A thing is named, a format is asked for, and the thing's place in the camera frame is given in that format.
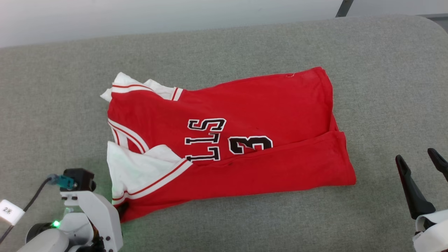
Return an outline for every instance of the green led indicator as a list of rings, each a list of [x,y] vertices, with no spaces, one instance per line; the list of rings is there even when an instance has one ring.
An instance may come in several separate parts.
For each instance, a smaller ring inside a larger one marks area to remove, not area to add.
[[[59,226],[60,226],[60,222],[59,222],[59,221],[54,221],[54,222],[52,223],[52,226],[55,227],[55,228],[59,228]]]

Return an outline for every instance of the gray fabric surface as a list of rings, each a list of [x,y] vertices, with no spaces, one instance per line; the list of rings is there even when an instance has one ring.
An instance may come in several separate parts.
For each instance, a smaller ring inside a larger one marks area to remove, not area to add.
[[[401,154],[437,209],[448,184],[426,154],[448,157],[448,35],[422,17],[351,17],[226,30],[131,35],[0,50],[0,199],[24,207],[49,173],[84,167],[111,198],[108,104],[122,71],[199,89],[322,66],[334,86],[358,182],[352,187],[190,202],[122,226],[123,252],[412,251],[394,158]],[[60,219],[46,187],[0,251],[30,226]],[[0,223],[0,232],[7,225]]]

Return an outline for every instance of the basketball jersey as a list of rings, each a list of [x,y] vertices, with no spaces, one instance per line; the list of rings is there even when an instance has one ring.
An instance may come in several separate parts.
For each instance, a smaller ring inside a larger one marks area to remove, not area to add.
[[[189,200],[352,185],[322,68],[202,90],[120,73],[110,102],[113,204],[122,221]]]

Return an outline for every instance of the white wall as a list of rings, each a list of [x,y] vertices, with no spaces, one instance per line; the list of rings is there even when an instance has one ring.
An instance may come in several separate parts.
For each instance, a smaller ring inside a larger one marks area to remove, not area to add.
[[[0,0],[0,47],[335,17],[341,0]]]
[[[448,13],[448,0],[353,0],[350,16]]]

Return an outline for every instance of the white tag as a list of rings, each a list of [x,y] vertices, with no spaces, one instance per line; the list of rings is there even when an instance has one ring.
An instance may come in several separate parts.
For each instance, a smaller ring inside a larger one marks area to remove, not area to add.
[[[20,207],[7,200],[0,202],[0,217],[7,220],[11,225],[15,226],[24,214],[25,212]]]

